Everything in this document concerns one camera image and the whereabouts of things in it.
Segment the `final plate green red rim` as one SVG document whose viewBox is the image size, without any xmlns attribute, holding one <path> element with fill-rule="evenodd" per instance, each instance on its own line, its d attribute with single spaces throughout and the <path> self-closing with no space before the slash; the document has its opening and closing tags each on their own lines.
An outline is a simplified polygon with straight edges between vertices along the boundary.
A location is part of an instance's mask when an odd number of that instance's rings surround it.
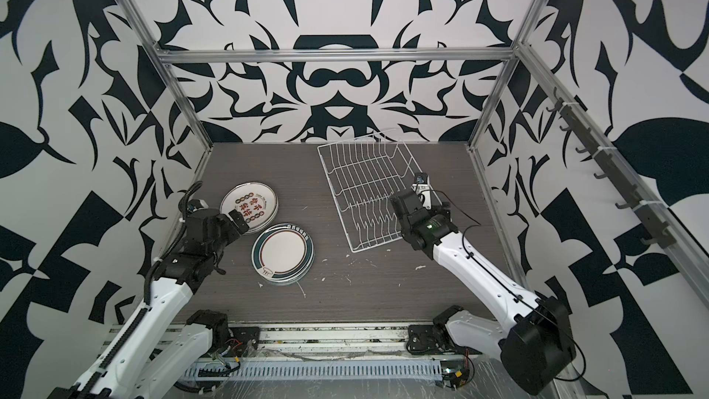
<svg viewBox="0 0 709 399">
<path fill-rule="evenodd" d="M 267 283 L 289 286 L 302 279 L 314 263 L 314 242 L 299 225 L 278 224 L 258 236 L 250 258 L 256 273 Z"/>
</svg>

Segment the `white wire dish rack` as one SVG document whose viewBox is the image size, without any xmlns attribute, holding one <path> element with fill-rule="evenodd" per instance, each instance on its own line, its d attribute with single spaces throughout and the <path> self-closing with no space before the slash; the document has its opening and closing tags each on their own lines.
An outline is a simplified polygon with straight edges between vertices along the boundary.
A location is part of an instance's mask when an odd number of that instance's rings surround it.
<svg viewBox="0 0 709 399">
<path fill-rule="evenodd" d="M 413 190 L 415 173 L 424 172 L 403 135 L 386 129 L 322 144 L 317 151 L 350 251 L 399 240 L 389 197 Z M 432 203 L 440 204 L 430 186 Z"/>
</svg>

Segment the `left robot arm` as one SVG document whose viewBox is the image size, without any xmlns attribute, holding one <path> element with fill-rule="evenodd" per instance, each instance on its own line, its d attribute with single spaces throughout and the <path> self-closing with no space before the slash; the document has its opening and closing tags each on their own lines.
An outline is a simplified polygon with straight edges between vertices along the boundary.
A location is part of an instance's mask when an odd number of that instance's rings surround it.
<svg viewBox="0 0 709 399">
<path fill-rule="evenodd" d="M 236 210 L 199 209 L 183 215 L 175 241 L 146 276 L 143 300 L 120 332 L 77 382 L 53 398 L 161 398 L 205 354 L 221 353 L 231 338 L 226 314 L 194 313 L 159 355 L 153 352 L 175 316 L 212 273 L 225 248 L 249 230 Z"/>
</svg>

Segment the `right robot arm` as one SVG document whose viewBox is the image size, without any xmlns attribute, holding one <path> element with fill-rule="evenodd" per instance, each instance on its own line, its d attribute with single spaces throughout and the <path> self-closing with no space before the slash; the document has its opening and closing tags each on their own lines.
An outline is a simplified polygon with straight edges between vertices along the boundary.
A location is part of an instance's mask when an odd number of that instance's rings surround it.
<svg viewBox="0 0 709 399">
<path fill-rule="evenodd" d="M 436 321 L 456 347 L 498 360 L 528 395 L 538 395 L 576 359 L 570 312 L 555 297 L 517 284 L 468 241 L 441 205 L 426 207 L 413 190 L 391 195 L 401 236 L 461 281 L 493 314 L 484 320 L 448 308 Z"/>
</svg>

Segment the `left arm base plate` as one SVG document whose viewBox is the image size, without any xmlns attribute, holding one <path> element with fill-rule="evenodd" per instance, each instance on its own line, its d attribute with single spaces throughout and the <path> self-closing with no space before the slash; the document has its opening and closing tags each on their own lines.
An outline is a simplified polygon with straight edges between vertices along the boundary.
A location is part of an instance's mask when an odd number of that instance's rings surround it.
<svg viewBox="0 0 709 399">
<path fill-rule="evenodd" d="M 260 347 L 260 327 L 230 327 L 225 341 L 216 347 L 223 358 L 248 358 L 256 354 Z"/>
</svg>

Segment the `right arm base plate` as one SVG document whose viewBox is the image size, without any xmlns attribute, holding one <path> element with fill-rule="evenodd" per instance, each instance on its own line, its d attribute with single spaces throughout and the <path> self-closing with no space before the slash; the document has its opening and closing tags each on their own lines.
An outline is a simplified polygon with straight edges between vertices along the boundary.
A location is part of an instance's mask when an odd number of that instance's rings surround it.
<svg viewBox="0 0 709 399">
<path fill-rule="evenodd" d="M 470 347 L 456 345 L 443 327 L 435 324 L 412 324 L 407 329 L 405 349 L 414 356 L 426 355 L 480 355 Z"/>
</svg>

